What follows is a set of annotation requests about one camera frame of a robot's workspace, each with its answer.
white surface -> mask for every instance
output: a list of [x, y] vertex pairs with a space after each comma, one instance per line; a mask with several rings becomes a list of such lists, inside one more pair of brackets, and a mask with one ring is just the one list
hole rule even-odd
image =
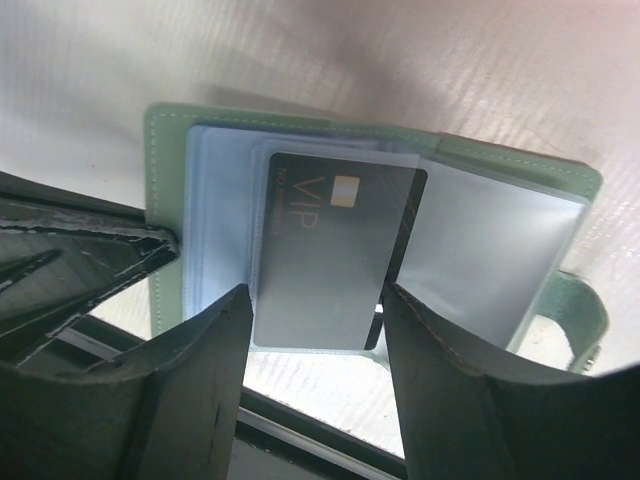
[[[587, 162], [605, 185], [565, 267], [610, 312], [604, 372], [640, 356], [638, 25], [631, 0], [5, 0], [0, 168], [141, 207], [142, 114], [160, 100], [393, 123]], [[124, 325], [148, 332], [144, 315]], [[360, 398], [379, 394], [383, 374], [340, 360], [291, 358], [291, 380], [276, 381], [285, 360], [252, 356], [247, 379], [277, 396], [293, 378], [339, 373]], [[385, 385], [376, 398], [394, 411]], [[310, 398], [299, 387], [287, 401]], [[329, 406], [317, 397], [305, 408]], [[377, 418], [343, 400], [349, 421]]]

mint green card holder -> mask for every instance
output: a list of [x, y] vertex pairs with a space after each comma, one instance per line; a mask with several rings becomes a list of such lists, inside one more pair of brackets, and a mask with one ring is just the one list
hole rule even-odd
[[[452, 135], [410, 129], [334, 122], [264, 112], [183, 104], [156, 104], [146, 112], [146, 219], [182, 232], [185, 151], [193, 125], [274, 130], [281, 133], [331, 134], [342, 137], [401, 140], [423, 156], [438, 155], [474, 168], [595, 199], [601, 175], [580, 163], [486, 144]], [[151, 332], [158, 335], [182, 321], [182, 262], [178, 260], [149, 280]], [[556, 272], [537, 302], [539, 315], [555, 321], [572, 350], [569, 370], [588, 369], [608, 326], [597, 293], [578, 277]]]

gold chip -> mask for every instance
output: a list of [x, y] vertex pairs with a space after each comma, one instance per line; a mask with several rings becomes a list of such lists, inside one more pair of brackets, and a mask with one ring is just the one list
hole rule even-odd
[[333, 181], [331, 205], [333, 207], [353, 208], [358, 196], [358, 187], [360, 187], [360, 178], [336, 175]]

card holder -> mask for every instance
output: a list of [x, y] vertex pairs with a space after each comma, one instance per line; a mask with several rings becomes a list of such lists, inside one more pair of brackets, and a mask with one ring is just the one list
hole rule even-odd
[[[417, 155], [376, 151], [374, 148], [386, 149], [388, 146], [367, 139], [256, 135], [256, 132], [246, 131], [238, 134], [225, 129], [193, 127], [189, 131], [187, 143], [183, 235], [185, 318], [190, 318], [206, 308], [235, 284], [248, 283], [256, 310], [254, 331], [258, 332], [259, 337], [262, 338], [262, 344], [257, 345], [254, 342], [254, 347], [293, 350], [362, 350], [371, 327], [410, 187], [409, 182], [406, 184], [406, 191], [402, 191], [398, 184], [390, 185], [391, 177], [378, 182], [377, 177], [372, 178], [375, 170], [370, 170], [371, 168], [380, 170], [380, 168], [363, 166], [388, 165], [389, 168], [383, 172], [386, 175], [392, 173], [393, 168], [402, 167], [403, 172], [407, 172], [405, 176], [408, 179], [413, 177], [413, 171], [419, 160]], [[379, 213], [367, 211], [367, 206], [361, 205], [362, 201], [359, 201], [357, 206], [354, 204], [350, 208], [345, 208], [344, 203], [339, 204], [340, 198], [335, 195], [330, 203], [327, 203], [328, 197], [324, 198], [322, 209], [320, 209], [320, 197], [317, 198], [317, 205], [309, 203], [312, 200], [316, 201], [315, 198], [310, 198], [315, 196], [311, 192], [311, 186], [304, 187], [303, 180], [299, 184], [293, 183], [288, 191], [293, 192], [294, 195], [297, 194], [300, 201], [293, 202], [293, 210], [285, 213], [285, 216], [299, 215], [302, 221], [306, 221], [317, 214], [305, 213], [303, 211], [305, 208], [309, 209], [311, 206], [312, 211], [313, 207], [316, 207], [315, 211], [322, 210], [323, 219], [314, 232], [320, 232], [320, 235], [324, 233], [325, 240], [324, 243], [315, 242], [316, 250], [306, 254], [306, 261], [315, 262], [315, 267], [300, 267], [290, 263], [288, 267], [278, 269], [278, 262], [275, 264], [266, 262], [271, 276], [266, 289], [269, 295], [262, 295], [262, 301], [260, 301], [258, 284], [261, 277], [260, 266], [265, 264], [264, 257], [261, 261], [261, 252], [264, 248], [262, 232], [267, 179], [271, 169], [269, 164], [270, 159], [275, 156], [287, 154], [296, 158], [288, 164], [291, 176], [295, 172], [300, 173], [301, 169], [297, 166], [299, 161], [307, 162], [306, 166], [302, 167], [303, 175], [306, 175], [310, 168], [317, 169], [318, 162], [329, 161], [332, 162], [330, 170], [331, 168], [338, 168], [338, 170], [336, 172], [323, 170], [320, 174], [340, 173], [340, 170], [345, 169], [353, 172], [355, 168], [356, 174], [360, 177], [365, 174], [367, 177], [362, 177], [360, 197], [367, 188], [371, 190], [373, 187], [393, 187], [394, 196], [401, 204], [397, 205], [395, 213], [389, 216], [390, 209], [384, 207], [390, 204], [377, 200], [378, 197], [384, 198], [385, 192], [375, 191], [369, 199], [365, 200], [370, 203], [377, 201], [381, 210]], [[358, 178], [360, 180], [360, 177], [335, 176], [336, 183], [339, 179]], [[323, 180], [320, 183], [327, 185], [332, 181], [328, 176], [321, 178]], [[376, 181], [379, 185], [368, 186], [371, 181]], [[386, 246], [376, 251], [375, 255], [369, 255], [365, 260], [358, 257], [356, 250], [372, 248], [371, 241], [366, 242], [367, 244], [361, 241], [360, 245], [345, 247], [343, 242], [333, 238], [344, 232], [345, 235], [342, 237], [346, 240], [351, 238], [349, 234], [357, 234], [363, 227], [372, 229], [374, 222], [371, 221], [366, 222], [366, 225], [359, 225], [354, 232], [347, 232], [349, 226], [343, 225], [340, 229], [334, 228], [333, 233], [327, 235], [326, 230], [333, 227], [331, 222], [325, 221], [325, 216], [333, 213], [336, 218], [340, 218], [340, 216], [345, 217], [346, 212], [351, 215], [352, 220], [358, 220], [359, 214], [376, 215], [380, 217], [378, 223], [383, 220], [381, 215], [387, 212], [387, 216], [384, 217], [387, 223], [375, 230], [377, 240], [373, 242], [376, 245], [382, 242], [384, 234]], [[285, 226], [295, 226], [297, 222], [285, 220], [283, 223]], [[298, 229], [300, 232], [295, 232], [295, 228], [292, 230], [293, 236], [299, 236], [301, 232], [305, 234], [311, 232], [311, 229], [306, 228]], [[311, 243], [314, 241], [314, 236], [310, 238]], [[283, 235], [283, 238], [278, 239], [275, 247], [278, 247], [279, 243], [287, 242], [289, 246], [296, 246], [294, 252], [311, 248], [305, 243], [295, 243], [291, 235]], [[319, 252], [318, 247], [324, 248], [325, 251]], [[342, 251], [344, 248], [355, 250], [350, 256]], [[278, 253], [278, 248], [271, 251], [271, 255], [278, 255]], [[340, 254], [342, 254], [342, 263], [337, 261]], [[304, 252], [299, 252], [298, 257], [300, 256], [304, 256]], [[332, 262], [335, 271], [329, 272], [333, 277], [326, 278], [327, 281], [324, 277], [313, 274], [306, 275], [306, 280], [302, 283], [300, 278], [296, 278]], [[354, 273], [358, 269], [372, 268], [372, 265], [376, 265], [376, 279], [369, 274]], [[354, 281], [350, 283], [347, 276], [351, 276]], [[336, 290], [335, 286], [341, 282], [345, 288], [352, 287], [353, 290], [350, 292]], [[279, 293], [274, 294], [276, 285], [279, 285]], [[297, 295], [291, 295], [293, 290], [297, 290]], [[336, 307], [336, 294], [348, 296], [348, 300], [346, 298], [342, 300], [341, 308]], [[282, 302], [287, 304], [286, 308], [273, 308]], [[303, 324], [299, 322], [300, 318], [305, 319]]]
[[[567, 162], [528, 152], [512, 150], [497, 145], [463, 139], [451, 135], [438, 135], [408, 129], [379, 125], [347, 124], [325, 119], [300, 118], [264, 112], [239, 111], [194, 105], [159, 104], [146, 115], [145, 151], [147, 159], [147, 220], [172, 228], [178, 234], [183, 230], [184, 158], [187, 131], [194, 125], [233, 128], [243, 131], [276, 132], [279, 134], [342, 137], [346, 139], [372, 139], [388, 146], [402, 144], [411, 152], [424, 158], [435, 158], [443, 163], [454, 162], [464, 169], [480, 169], [489, 176], [505, 177], [510, 182], [529, 182], [536, 189], [577, 196], [590, 202], [600, 187], [599, 173], [586, 165]], [[545, 311], [551, 318], [562, 318], [565, 331], [579, 331], [572, 338], [587, 339], [573, 342], [572, 349], [578, 359], [573, 370], [582, 368], [585, 352], [594, 351], [598, 339], [606, 329], [606, 312], [600, 308], [585, 320], [585, 311], [573, 314], [576, 309], [561, 308], [561, 299], [571, 299], [572, 304], [599, 303], [597, 294], [579, 279], [564, 281], [563, 274], [551, 274], [543, 282], [538, 295], [532, 301], [528, 318], [521, 319], [520, 329], [512, 338], [510, 349], [517, 348], [521, 331], [526, 330], [536, 305], [547, 305], [548, 298], [555, 313]], [[551, 278], [563, 280], [551, 283]], [[182, 268], [174, 264], [155, 275], [151, 282], [152, 332], [170, 328], [182, 318]]]

